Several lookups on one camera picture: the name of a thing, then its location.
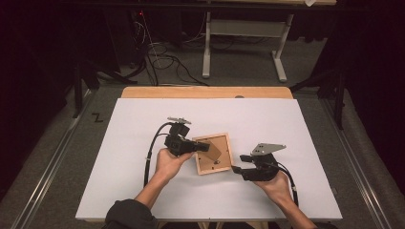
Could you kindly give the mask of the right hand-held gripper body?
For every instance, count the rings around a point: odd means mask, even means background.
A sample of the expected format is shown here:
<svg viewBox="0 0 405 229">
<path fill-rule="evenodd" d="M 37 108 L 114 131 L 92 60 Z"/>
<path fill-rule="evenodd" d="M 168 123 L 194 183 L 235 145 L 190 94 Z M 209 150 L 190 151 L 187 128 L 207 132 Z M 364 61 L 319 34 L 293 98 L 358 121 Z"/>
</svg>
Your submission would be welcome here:
<svg viewBox="0 0 405 229">
<path fill-rule="evenodd" d="M 270 181 L 279 171 L 278 162 L 273 153 L 285 149 L 285 145 L 259 143 L 249 154 L 254 157 L 255 167 L 243 169 L 243 179 L 248 181 Z"/>
</svg>

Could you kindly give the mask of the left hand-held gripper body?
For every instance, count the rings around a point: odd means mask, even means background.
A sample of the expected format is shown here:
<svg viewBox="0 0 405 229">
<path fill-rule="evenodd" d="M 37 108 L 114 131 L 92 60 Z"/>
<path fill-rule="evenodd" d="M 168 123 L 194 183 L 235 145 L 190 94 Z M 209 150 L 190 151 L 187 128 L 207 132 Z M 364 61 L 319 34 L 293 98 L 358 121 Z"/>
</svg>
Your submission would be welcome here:
<svg viewBox="0 0 405 229">
<path fill-rule="evenodd" d="M 190 121 L 175 117 L 168 117 L 168 120 L 171 128 L 164 144 L 170 153 L 174 156 L 181 156 L 193 152 L 194 143 L 185 138 L 189 132 L 187 124 L 190 124 Z"/>
</svg>

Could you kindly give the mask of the wooden picture frame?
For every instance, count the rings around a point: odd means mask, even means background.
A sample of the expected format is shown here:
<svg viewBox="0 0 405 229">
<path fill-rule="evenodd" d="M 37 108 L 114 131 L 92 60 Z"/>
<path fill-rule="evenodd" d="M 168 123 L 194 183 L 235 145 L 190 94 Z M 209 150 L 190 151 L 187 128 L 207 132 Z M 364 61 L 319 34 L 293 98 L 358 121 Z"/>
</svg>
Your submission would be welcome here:
<svg viewBox="0 0 405 229">
<path fill-rule="evenodd" d="M 196 153 L 197 173 L 202 175 L 228 171 L 233 165 L 233 158 L 228 133 L 193 137 L 200 143 L 207 143 L 207 152 Z"/>
</svg>

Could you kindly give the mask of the person's right hand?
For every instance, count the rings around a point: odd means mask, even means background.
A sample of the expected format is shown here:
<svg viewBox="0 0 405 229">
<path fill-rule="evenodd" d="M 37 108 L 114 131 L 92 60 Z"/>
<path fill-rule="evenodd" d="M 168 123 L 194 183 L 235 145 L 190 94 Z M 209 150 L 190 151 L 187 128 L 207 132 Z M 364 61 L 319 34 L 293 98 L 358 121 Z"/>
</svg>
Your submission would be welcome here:
<svg viewBox="0 0 405 229">
<path fill-rule="evenodd" d="M 292 197 L 288 188 L 288 177 L 283 172 L 278 172 L 270 181 L 254 181 L 265 194 L 278 206 L 292 203 Z"/>
</svg>

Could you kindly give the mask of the person's left hand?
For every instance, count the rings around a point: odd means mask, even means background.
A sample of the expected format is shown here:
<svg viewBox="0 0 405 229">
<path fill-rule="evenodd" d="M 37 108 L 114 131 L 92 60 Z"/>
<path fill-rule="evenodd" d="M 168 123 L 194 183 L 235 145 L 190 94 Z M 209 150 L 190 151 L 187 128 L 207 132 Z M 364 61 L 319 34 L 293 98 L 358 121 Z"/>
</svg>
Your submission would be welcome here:
<svg viewBox="0 0 405 229">
<path fill-rule="evenodd" d="M 156 171 L 153 175 L 153 179 L 167 184 L 179 172 L 183 163 L 192 156 L 193 153 L 174 156 L 168 149 L 160 149 L 157 156 Z"/>
</svg>

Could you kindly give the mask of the black metal stand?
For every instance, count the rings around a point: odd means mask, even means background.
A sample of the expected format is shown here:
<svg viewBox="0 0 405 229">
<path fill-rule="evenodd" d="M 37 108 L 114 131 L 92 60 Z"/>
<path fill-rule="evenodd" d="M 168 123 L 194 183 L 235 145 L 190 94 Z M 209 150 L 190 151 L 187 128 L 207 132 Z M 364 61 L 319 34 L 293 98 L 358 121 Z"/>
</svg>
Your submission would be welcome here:
<svg viewBox="0 0 405 229">
<path fill-rule="evenodd" d="M 327 70 L 303 80 L 289 89 L 292 93 L 306 87 L 318 86 L 317 96 L 321 99 L 334 98 L 333 119 L 337 127 L 342 130 L 342 112 L 344 104 L 344 90 L 345 90 L 346 77 L 338 70 Z"/>
<path fill-rule="evenodd" d="M 77 118 L 84 109 L 84 95 L 82 91 L 82 83 L 85 83 L 90 90 L 97 90 L 99 88 L 99 82 L 96 74 L 102 72 L 117 80 L 118 82 L 137 85 L 137 81 L 130 80 L 121 76 L 120 74 L 110 71 L 102 66 L 90 60 L 79 61 L 74 70 L 74 89 L 75 89 L 75 114 L 74 118 Z"/>
</svg>

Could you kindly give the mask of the dark curtain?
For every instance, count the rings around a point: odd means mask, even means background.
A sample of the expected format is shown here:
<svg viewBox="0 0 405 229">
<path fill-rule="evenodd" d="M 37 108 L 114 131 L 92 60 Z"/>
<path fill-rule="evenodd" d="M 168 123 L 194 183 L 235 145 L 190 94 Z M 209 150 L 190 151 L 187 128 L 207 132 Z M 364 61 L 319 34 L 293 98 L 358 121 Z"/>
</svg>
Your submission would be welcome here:
<svg viewBox="0 0 405 229">
<path fill-rule="evenodd" d="M 57 0 L 0 0 L 0 193 L 66 105 L 73 66 Z"/>
<path fill-rule="evenodd" d="M 355 109 L 405 195 L 405 0 L 369 0 L 348 86 Z"/>
</svg>

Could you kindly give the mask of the metal floor rail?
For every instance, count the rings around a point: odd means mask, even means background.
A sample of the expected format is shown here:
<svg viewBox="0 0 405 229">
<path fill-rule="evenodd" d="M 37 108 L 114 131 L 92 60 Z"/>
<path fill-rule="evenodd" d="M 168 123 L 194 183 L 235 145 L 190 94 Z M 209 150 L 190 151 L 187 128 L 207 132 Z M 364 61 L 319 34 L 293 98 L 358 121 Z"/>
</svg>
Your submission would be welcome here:
<svg viewBox="0 0 405 229">
<path fill-rule="evenodd" d="M 71 139 L 75 133 L 75 129 L 80 122 L 84 111 L 87 109 L 89 103 L 93 99 L 95 91 L 87 90 L 83 95 L 82 108 L 79 112 L 76 112 L 73 119 L 70 121 L 67 130 L 61 137 L 56 150 L 51 157 L 45 171 L 43 172 L 41 178 L 37 182 L 32 194 L 25 204 L 23 210 L 20 212 L 16 220 L 14 221 L 11 229 L 29 229 L 29 226 L 41 205 L 44 197 L 46 196 L 49 188 L 53 183 L 53 179 L 66 155 L 67 148 L 71 142 Z"/>
<path fill-rule="evenodd" d="M 340 129 L 336 124 L 336 121 L 334 120 L 333 109 L 330 102 L 327 99 L 321 99 L 320 103 L 327 113 L 328 119 L 339 138 L 340 144 L 344 149 L 345 159 L 348 162 L 349 169 L 352 173 L 353 179 L 356 182 L 360 195 L 363 198 L 371 217 L 373 218 L 374 225 L 377 227 L 377 229 L 393 229 L 380 204 L 379 199 L 377 198 L 375 190 L 370 184 L 364 170 L 361 168 L 354 150 L 349 143 L 349 139 L 344 133 L 344 130 Z"/>
</svg>

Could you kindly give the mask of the white metal desk frame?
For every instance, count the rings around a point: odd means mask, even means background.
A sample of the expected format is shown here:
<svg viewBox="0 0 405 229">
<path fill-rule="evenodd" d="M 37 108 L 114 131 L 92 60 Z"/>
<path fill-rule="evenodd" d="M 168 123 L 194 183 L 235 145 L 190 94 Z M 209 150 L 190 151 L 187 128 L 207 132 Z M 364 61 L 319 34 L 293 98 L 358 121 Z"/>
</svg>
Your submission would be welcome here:
<svg viewBox="0 0 405 229">
<path fill-rule="evenodd" d="M 288 78 L 281 60 L 284 46 L 286 45 L 289 30 L 294 15 L 289 14 L 283 22 L 247 21 L 230 19 L 212 19 L 211 13 L 205 14 L 205 39 L 202 59 L 202 77 L 210 77 L 211 64 L 211 36 L 230 35 L 247 37 L 278 38 L 279 46 L 271 52 L 274 67 L 280 82 L 287 82 Z"/>
</svg>

